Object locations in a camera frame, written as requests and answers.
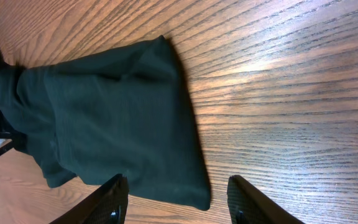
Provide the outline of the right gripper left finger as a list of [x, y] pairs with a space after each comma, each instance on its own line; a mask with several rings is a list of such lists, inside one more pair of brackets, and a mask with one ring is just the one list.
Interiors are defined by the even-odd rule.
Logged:
[[50, 224], [124, 224], [128, 195], [127, 178], [117, 174]]

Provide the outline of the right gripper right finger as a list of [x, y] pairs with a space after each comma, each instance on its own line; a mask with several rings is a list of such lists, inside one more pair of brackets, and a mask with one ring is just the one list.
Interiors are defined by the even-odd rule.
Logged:
[[240, 175], [228, 180], [227, 204], [232, 224], [303, 223]]

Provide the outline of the black polo shirt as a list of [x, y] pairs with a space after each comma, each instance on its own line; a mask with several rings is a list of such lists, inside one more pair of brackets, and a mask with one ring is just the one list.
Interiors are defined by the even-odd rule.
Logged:
[[162, 36], [43, 67], [0, 62], [0, 110], [51, 188], [122, 174], [132, 195], [210, 207], [186, 80]]

